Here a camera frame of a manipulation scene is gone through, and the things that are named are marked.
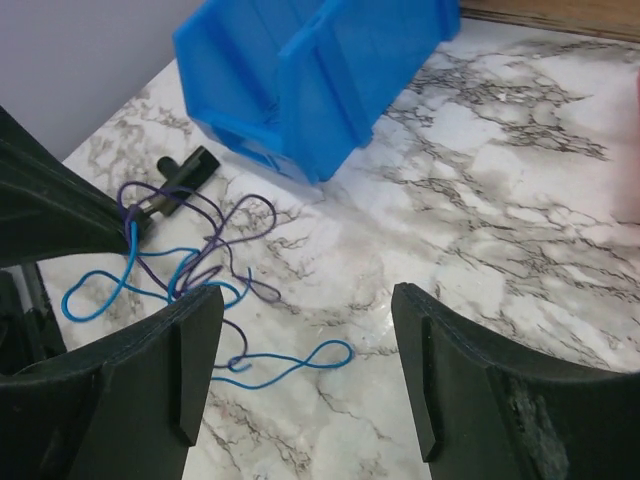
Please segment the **wooden board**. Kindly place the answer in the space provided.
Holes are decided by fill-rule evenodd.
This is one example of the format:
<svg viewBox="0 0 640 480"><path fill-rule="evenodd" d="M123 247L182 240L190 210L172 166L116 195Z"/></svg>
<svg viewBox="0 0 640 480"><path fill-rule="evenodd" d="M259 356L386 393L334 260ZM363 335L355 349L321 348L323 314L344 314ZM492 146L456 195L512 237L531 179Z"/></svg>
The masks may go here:
<svg viewBox="0 0 640 480"><path fill-rule="evenodd" d="M467 18L639 42L639 0L462 0Z"/></svg>

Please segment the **black T-shaped tool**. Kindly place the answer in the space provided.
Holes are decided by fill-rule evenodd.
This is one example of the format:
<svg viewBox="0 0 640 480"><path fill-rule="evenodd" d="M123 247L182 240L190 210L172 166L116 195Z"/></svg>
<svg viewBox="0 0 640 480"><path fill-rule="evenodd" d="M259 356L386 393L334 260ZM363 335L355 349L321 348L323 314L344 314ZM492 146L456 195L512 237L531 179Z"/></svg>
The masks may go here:
<svg viewBox="0 0 640 480"><path fill-rule="evenodd" d="M144 231L151 225L151 216L160 213L169 217L186 204L195 193L216 173L220 167L218 159L204 146L196 148L182 163L173 158L161 157L156 163L157 170L165 182L160 189L169 197L157 195L149 200L149 206L137 208L132 219Z"/></svg>

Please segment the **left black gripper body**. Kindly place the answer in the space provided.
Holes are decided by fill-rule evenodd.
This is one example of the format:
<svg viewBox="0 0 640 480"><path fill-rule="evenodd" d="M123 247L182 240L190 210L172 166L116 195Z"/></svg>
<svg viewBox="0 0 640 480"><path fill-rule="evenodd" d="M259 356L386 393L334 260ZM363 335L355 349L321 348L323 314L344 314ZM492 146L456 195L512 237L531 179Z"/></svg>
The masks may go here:
<svg viewBox="0 0 640 480"><path fill-rule="evenodd" d="M1 270L1 374L67 352L36 263Z"/></svg>

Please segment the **red plastic bin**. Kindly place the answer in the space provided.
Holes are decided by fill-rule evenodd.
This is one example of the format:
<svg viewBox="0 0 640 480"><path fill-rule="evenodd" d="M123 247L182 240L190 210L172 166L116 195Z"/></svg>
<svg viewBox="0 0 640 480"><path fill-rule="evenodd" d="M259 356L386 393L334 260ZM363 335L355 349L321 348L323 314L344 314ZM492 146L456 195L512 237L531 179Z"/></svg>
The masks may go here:
<svg viewBox="0 0 640 480"><path fill-rule="evenodd" d="M624 154L618 175L618 220L639 223L639 70L633 74L630 106L624 116L626 134Z"/></svg>

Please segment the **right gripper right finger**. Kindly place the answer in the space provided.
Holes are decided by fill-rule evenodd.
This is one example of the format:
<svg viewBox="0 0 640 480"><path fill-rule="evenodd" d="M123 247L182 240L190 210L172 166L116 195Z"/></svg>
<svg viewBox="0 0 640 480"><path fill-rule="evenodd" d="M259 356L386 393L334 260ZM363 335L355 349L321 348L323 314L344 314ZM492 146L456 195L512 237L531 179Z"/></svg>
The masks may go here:
<svg viewBox="0 0 640 480"><path fill-rule="evenodd" d="M639 376L540 353L418 286L391 313L423 461L435 479L635 479Z"/></svg>

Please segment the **left blue plastic bin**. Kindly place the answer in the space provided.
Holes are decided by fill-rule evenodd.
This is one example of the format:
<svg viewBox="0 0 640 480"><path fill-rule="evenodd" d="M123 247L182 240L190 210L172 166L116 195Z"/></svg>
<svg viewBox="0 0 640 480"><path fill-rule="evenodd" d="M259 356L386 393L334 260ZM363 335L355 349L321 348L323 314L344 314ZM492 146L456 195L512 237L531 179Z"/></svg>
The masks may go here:
<svg viewBox="0 0 640 480"><path fill-rule="evenodd" d="M448 0L217 0L173 43L205 135L286 177L330 179L460 28Z"/></svg>

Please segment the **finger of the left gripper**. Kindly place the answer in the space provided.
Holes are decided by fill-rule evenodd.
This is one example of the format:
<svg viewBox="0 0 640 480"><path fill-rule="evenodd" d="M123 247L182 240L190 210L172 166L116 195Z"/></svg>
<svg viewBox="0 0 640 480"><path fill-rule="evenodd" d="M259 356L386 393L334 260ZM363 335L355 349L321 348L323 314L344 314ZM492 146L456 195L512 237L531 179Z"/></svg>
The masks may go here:
<svg viewBox="0 0 640 480"><path fill-rule="evenodd" d="M128 249L118 205L1 111L1 266Z"/></svg>

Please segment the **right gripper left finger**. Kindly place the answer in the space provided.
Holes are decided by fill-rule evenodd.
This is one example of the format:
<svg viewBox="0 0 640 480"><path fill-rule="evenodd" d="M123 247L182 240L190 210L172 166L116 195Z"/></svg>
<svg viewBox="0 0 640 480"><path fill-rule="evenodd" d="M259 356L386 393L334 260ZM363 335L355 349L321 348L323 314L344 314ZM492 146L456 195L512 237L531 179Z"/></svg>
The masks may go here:
<svg viewBox="0 0 640 480"><path fill-rule="evenodd" d="M223 319L201 286L153 315L1 379L4 479L179 479Z"/></svg>

